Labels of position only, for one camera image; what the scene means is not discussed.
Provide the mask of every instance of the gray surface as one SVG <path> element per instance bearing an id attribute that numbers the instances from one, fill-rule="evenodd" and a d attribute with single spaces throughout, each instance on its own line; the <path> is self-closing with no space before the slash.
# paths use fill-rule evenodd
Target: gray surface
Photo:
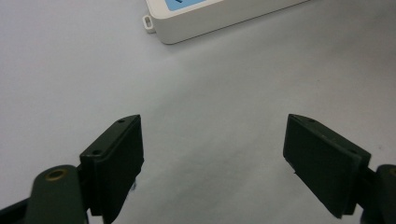
<path id="1" fill-rule="evenodd" d="M 395 163 L 395 11 L 314 0 L 165 46 L 143 0 L 0 1 L 0 207 L 139 113 L 147 161 L 116 223 L 358 223 L 284 161 L 287 115 Z"/>

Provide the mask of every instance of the white plastic device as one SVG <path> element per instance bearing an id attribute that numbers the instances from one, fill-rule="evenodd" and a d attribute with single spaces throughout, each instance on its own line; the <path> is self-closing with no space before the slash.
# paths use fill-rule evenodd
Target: white plastic device
<path id="1" fill-rule="evenodd" d="M 202 35 L 307 0 L 146 0 L 148 33 L 164 44 Z"/>

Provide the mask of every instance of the black plastic part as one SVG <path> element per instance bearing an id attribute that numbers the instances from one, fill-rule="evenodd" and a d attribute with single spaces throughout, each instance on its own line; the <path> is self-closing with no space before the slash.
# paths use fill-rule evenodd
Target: black plastic part
<path id="1" fill-rule="evenodd" d="M 289 115 L 283 155 L 335 217 L 353 214 L 370 153 L 316 120 Z"/>
<path id="2" fill-rule="evenodd" d="M 144 162 L 140 116 L 116 121 L 79 157 L 87 207 L 113 222 Z"/>
<path id="3" fill-rule="evenodd" d="M 14 203 L 0 210 L 1 224 L 22 224 L 26 214 L 28 199 Z"/>
<path id="4" fill-rule="evenodd" d="M 53 167 L 35 178 L 24 223 L 87 223 L 76 167 Z"/>
<path id="5" fill-rule="evenodd" d="M 381 165 L 376 170 L 377 204 L 385 223 L 396 223 L 396 166 Z"/>

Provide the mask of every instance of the screw hole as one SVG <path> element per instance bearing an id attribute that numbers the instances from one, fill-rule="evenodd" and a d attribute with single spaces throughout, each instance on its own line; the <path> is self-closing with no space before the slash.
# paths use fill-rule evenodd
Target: screw hole
<path id="1" fill-rule="evenodd" d="M 97 156 L 97 155 L 100 155 L 101 153 L 102 153 L 102 150 L 94 150 L 92 152 L 92 155 Z"/>
<path id="2" fill-rule="evenodd" d="M 67 173 L 67 170 L 65 170 L 65 169 L 54 170 L 46 175 L 46 179 L 48 181 L 59 180 L 59 179 L 63 178 L 66 175 L 66 173 Z"/>

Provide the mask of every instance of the blue label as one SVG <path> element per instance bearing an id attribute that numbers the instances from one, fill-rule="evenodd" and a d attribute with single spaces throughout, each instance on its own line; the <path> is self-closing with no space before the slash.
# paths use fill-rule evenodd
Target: blue label
<path id="1" fill-rule="evenodd" d="M 169 10 L 175 11 L 183 7 L 189 7 L 191 5 L 204 2 L 205 0 L 165 0 Z"/>

